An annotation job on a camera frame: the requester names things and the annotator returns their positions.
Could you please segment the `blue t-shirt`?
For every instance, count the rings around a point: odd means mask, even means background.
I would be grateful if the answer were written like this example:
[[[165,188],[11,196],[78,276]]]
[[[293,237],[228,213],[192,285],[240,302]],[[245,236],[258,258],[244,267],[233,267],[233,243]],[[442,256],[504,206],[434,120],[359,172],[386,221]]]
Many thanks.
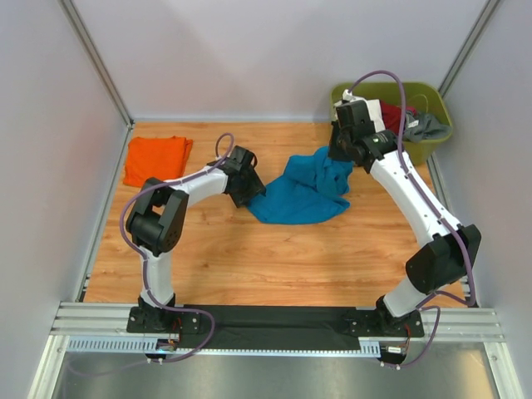
[[[265,224],[318,224],[350,207],[343,196],[349,192],[353,171],[350,161],[332,160],[326,146],[313,155],[292,155],[277,179],[266,185],[247,205]]]

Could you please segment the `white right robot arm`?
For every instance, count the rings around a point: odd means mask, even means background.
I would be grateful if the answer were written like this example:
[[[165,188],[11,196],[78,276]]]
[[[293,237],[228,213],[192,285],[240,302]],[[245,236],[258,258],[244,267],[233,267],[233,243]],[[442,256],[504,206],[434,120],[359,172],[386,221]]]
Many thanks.
[[[442,205],[419,176],[390,130],[377,130],[364,100],[341,100],[334,106],[329,156],[361,166],[405,216],[418,251],[406,261],[405,278],[380,297],[370,324],[391,336],[442,289],[472,270],[481,234],[463,225]]]

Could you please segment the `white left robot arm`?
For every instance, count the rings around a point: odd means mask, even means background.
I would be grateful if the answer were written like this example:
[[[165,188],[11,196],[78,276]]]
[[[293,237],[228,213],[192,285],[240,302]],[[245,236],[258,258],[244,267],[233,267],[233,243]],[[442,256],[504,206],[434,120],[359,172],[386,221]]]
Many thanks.
[[[177,180],[149,178],[142,186],[123,231],[140,252],[142,289],[130,310],[129,333],[177,333],[184,312],[173,312],[172,251],[180,241],[189,207],[211,196],[228,195],[238,208],[266,189],[255,153],[239,145],[229,155]]]

